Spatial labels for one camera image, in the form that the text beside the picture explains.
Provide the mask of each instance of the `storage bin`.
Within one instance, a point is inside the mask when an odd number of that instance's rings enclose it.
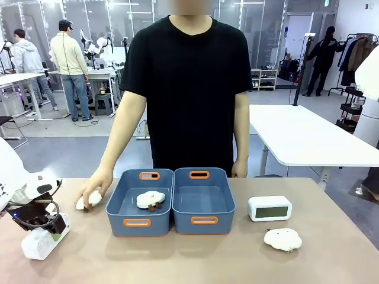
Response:
[[[228,234],[236,205],[226,172],[217,168],[176,170],[172,209],[180,234]]]
[[[107,204],[107,214],[112,232],[117,237],[151,237],[169,231],[174,173],[166,169],[127,170]],[[140,209],[137,196],[147,191],[166,195],[161,208],[154,212]]]

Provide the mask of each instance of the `digital clock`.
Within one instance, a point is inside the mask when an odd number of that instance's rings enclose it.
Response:
[[[288,220],[292,212],[292,204],[284,196],[251,197],[248,208],[254,222]]]

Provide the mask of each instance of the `hand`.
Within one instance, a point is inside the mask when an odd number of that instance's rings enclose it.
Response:
[[[248,160],[236,160],[232,167],[232,178],[245,178],[248,176]]]
[[[91,193],[99,186],[100,194],[104,197],[108,188],[113,181],[113,169],[109,167],[99,166],[95,173],[87,180],[87,182],[82,186],[75,198],[75,205],[83,196],[84,207],[89,208],[88,198]]]

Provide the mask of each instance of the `person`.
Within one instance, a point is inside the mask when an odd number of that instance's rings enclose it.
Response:
[[[72,121],[77,122],[79,116],[75,103],[75,91],[81,103],[82,121],[89,121],[93,119],[93,116],[88,108],[87,64],[79,43],[70,37],[71,32],[71,22],[59,21],[59,33],[52,38],[51,42],[53,61],[62,78]]]
[[[39,91],[38,83],[41,85],[42,91],[47,95],[53,110],[58,111],[57,103],[55,102],[52,90],[49,88],[49,83],[44,74],[42,60],[36,46],[25,39],[25,31],[18,28],[14,31],[15,44],[14,46],[14,63],[17,73],[42,73],[43,76],[32,78],[31,84],[35,96],[37,96],[38,107],[42,107],[43,99]]]
[[[303,94],[303,96],[310,96],[312,94],[314,84],[319,77],[320,82],[319,87],[316,89],[316,96],[321,96],[321,91],[324,88],[327,74],[333,65],[334,54],[343,51],[345,47],[341,46],[338,41],[333,38],[335,31],[335,27],[328,27],[325,38],[316,44],[307,58],[307,60],[312,60],[313,58],[316,58],[316,60],[314,61],[313,73],[308,86],[308,91]]]
[[[84,204],[104,195],[115,163],[147,104],[153,167],[218,167],[245,178],[249,157],[248,44],[237,28],[207,15],[204,0],[174,0],[175,14],[139,31],[120,88],[125,91],[100,165],[80,188]],[[237,159],[233,160],[233,135]]]

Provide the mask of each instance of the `white table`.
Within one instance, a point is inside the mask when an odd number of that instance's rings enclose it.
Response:
[[[91,67],[88,68],[88,80],[92,82],[94,81],[108,81],[109,82],[109,86],[110,86],[110,91],[111,91],[111,103],[112,103],[112,109],[113,109],[113,112],[111,115],[109,115],[109,117],[113,117],[116,113],[116,108],[115,108],[115,101],[117,104],[120,103],[120,99],[119,96],[117,95],[118,92],[114,92],[113,90],[113,83],[112,83],[112,80],[116,77],[116,72],[119,72],[121,69],[123,69],[123,67],[121,68],[116,68],[116,69],[113,69],[113,68],[104,68],[104,69],[93,69]],[[53,71],[53,72],[49,72],[49,74],[55,74],[55,75],[59,75],[59,71]]]
[[[0,89],[13,87],[15,85],[28,85],[34,109],[37,113],[37,118],[28,119],[29,121],[52,121],[51,118],[42,118],[36,95],[33,90],[30,79],[45,76],[44,73],[16,73],[0,76]]]
[[[379,150],[303,106],[250,105],[250,123],[268,150],[285,166],[321,167],[325,190],[331,167],[379,167]]]

